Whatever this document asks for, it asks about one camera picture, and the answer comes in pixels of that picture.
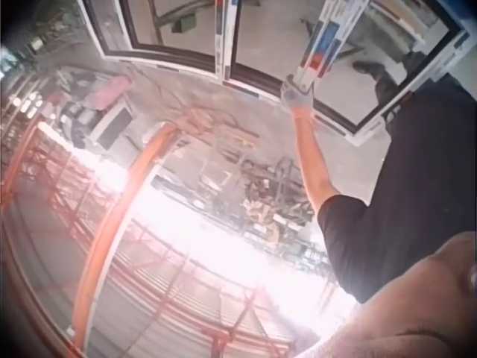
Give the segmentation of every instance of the metal frame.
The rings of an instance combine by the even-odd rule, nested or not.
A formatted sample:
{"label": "metal frame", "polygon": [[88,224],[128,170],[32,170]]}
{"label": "metal frame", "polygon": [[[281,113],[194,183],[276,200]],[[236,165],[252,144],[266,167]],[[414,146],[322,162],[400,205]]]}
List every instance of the metal frame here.
{"label": "metal frame", "polygon": [[175,126],[165,125],[154,136],[131,167],[123,193],[101,223],[81,276],[73,311],[73,342],[80,349],[87,346],[95,305],[113,255],[130,220],[131,204],[144,184],[154,177],[155,159],[168,153],[178,134],[179,130]]}

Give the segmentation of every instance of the blue label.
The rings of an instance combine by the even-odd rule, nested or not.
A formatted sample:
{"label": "blue label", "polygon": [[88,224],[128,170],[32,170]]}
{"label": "blue label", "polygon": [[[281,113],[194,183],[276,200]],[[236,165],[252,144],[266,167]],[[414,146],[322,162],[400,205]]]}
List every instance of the blue label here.
{"label": "blue label", "polygon": [[335,38],[339,28],[340,26],[336,22],[330,22],[328,24],[320,43],[318,43],[318,47],[315,50],[315,54],[326,52],[326,50],[329,48],[329,45],[331,45],[331,42]]}

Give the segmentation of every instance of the white work glove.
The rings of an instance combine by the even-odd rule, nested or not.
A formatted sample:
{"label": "white work glove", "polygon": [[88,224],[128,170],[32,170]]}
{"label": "white work glove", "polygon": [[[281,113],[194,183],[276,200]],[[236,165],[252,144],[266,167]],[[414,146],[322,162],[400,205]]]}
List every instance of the white work glove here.
{"label": "white work glove", "polygon": [[282,84],[282,102],[293,113],[311,114],[313,111],[313,86],[303,93],[293,83],[293,75],[286,76]]}

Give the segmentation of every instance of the person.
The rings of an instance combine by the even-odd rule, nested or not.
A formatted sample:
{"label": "person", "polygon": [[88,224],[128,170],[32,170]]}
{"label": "person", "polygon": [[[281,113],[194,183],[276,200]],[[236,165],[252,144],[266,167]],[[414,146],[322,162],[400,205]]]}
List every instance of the person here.
{"label": "person", "polygon": [[477,357],[475,255],[475,232],[452,237],[297,358]]}
{"label": "person", "polygon": [[301,93],[291,76],[282,85],[329,261],[359,303],[450,237],[476,229],[477,106],[451,79],[421,87],[401,105],[369,205],[332,185],[314,135],[311,92]]}

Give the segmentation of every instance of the bright light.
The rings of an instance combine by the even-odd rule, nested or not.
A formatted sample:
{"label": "bright light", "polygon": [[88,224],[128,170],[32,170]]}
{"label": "bright light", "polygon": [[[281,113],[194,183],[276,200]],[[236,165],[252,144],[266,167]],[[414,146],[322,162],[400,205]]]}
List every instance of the bright light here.
{"label": "bright light", "polygon": [[[44,122],[39,129],[94,169],[103,185],[123,190],[127,182],[125,169],[88,151],[74,149]],[[323,290],[327,286],[324,277],[297,271],[281,259],[257,251],[243,238],[208,222],[151,185],[142,188],[134,210],[140,222],[177,250],[189,253],[194,260],[233,282],[250,288],[264,287],[285,318],[310,327],[321,336],[335,332],[356,305],[352,296],[336,289],[328,307],[322,311],[326,296]],[[152,242],[151,250],[163,250],[154,246]]]}
{"label": "bright light", "polygon": [[192,205],[194,205],[198,209],[203,209],[204,207],[206,207],[205,204],[198,199],[195,199],[194,202],[192,202]]}
{"label": "bright light", "polygon": [[31,101],[27,99],[25,103],[22,105],[22,108],[20,108],[20,112],[25,113],[27,109],[30,107]]}
{"label": "bright light", "polygon": [[33,108],[30,110],[30,112],[28,112],[27,118],[32,119],[33,116],[35,115],[35,113],[36,113],[37,111],[38,111],[38,108],[33,107]]}

